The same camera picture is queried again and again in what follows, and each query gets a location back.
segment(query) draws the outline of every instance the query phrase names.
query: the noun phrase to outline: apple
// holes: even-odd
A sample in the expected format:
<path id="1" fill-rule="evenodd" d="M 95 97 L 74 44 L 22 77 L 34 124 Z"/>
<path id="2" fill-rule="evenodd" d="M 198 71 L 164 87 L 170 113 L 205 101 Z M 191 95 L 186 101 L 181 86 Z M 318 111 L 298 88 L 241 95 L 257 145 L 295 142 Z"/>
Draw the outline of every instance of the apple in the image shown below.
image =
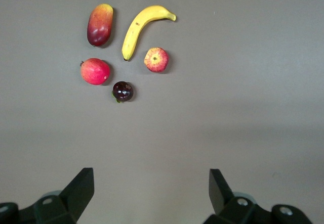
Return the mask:
<path id="1" fill-rule="evenodd" d="M 169 62 L 168 53 L 158 47 L 150 48 L 144 58 L 144 64 L 152 72 L 162 72 Z"/>
<path id="2" fill-rule="evenodd" d="M 82 61 L 80 66 L 82 78 L 92 85 L 103 84 L 110 75 L 108 64 L 98 58 L 89 58 Z"/>
<path id="3" fill-rule="evenodd" d="M 109 4 L 100 4 L 96 6 L 90 14 L 87 37 L 93 46 L 102 46 L 105 44 L 111 34 L 113 8 Z"/>

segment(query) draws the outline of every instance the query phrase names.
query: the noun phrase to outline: mango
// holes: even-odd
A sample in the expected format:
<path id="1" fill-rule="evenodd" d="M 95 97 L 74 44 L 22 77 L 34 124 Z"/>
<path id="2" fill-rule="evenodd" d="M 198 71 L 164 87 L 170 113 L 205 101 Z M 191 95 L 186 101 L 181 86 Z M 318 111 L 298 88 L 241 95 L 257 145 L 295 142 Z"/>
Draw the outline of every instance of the mango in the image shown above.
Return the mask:
<path id="1" fill-rule="evenodd" d="M 109 4 L 96 6 L 90 14 L 87 37 L 91 45 L 104 45 L 110 38 L 113 8 Z"/>

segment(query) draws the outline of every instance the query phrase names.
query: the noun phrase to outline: banana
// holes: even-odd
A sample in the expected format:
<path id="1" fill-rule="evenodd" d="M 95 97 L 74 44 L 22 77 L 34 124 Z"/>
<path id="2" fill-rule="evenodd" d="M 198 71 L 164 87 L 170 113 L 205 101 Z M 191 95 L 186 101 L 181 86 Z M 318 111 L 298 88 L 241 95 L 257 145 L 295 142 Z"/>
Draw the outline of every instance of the banana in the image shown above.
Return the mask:
<path id="1" fill-rule="evenodd" d="M 165 7 L 160 5 L 154 5 L 144 8 L 132 21 L 123 43 L 121 52 L 123 54 L 124 60 L 129 60 L 136 47 L 137 39 L 146 24 L 154 20 L 160 19 L 170 19 L 175 21 L 177 16 Z"/>

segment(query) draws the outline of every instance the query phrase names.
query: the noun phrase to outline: metal screw head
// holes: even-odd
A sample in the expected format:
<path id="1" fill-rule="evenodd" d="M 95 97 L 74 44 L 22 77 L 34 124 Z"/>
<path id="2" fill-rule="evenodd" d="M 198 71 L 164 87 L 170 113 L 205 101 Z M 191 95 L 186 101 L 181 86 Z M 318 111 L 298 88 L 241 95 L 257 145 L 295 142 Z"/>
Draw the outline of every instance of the metal screw head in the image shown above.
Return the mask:
<path id="1" fill-rule="evenodd" d="M 238 202 L 239 205 L 242 205 L 242 206 L 247 206 L 249 204 L 248 201 L 246 199 L 243 199 L 243 198 L 239 198 L 237 200 L 237 202 Z"/>
<path id="2" fill-rule="evenodd" d="M 285 207 L 285 206 L 280 207 L 279 210 L 284 215 L 292 215 L 293 214 L 292 210 L 290 210 L 288 207 Z"/>
<path id="3" fill-rule="evenodd" d="M 7 207 L 7 206 L 3 206 L 3 207 L 0 208 L 0 213 L 5 212 L 5 211 L 7 211 L 8 209 L 9 209 L 9 207 Z"/>

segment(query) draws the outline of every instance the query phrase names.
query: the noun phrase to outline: red fruit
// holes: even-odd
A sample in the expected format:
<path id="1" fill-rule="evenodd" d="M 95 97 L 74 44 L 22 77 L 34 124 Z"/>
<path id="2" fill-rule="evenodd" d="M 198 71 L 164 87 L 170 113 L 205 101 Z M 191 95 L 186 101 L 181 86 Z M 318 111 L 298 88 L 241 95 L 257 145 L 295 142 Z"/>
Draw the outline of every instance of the red fruit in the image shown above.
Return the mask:
<path id="1" fill-rule="evenodd" d="M 145 56 L 144 64 L 152 72 L 162 72 L 169 62 L 168 53 L 162 48 L 150 48 Z"/>
<path id="2" fill-rule="evenodd" d="M 81 76 L 89 84 L 103 84 L 110 75 L 110 68 L 107 63 L 97 58 L 90 58 L 82 61 Z"/>
<path id="3" fill-rule="evenodd" d="M 111 34 L 113 9 L 108 4 L 100 4 L 90 14 L 87 37 L 93 46 L 105 44 Z"/>

